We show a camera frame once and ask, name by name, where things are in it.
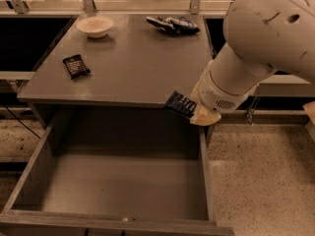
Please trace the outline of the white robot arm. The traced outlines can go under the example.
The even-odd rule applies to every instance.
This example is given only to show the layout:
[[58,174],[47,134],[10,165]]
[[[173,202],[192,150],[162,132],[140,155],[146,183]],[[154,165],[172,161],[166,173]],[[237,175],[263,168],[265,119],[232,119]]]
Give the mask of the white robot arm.
[[191,124],[218,122],[277,71],[315,82],[315,0],[235,0],[222,29],[225,44],[191,93]]

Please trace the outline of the white gripper with vent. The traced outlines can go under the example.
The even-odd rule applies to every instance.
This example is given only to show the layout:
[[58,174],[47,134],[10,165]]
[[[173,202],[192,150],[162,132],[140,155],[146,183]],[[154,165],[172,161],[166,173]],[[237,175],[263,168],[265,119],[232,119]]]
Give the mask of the white gripper with vent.
[[189,98],[197,103],[190,123],[210,126],[221,119],[220,113],[234,111],[260,82],[260,66],[244,60],[229,64],[212,60],[202,73]]

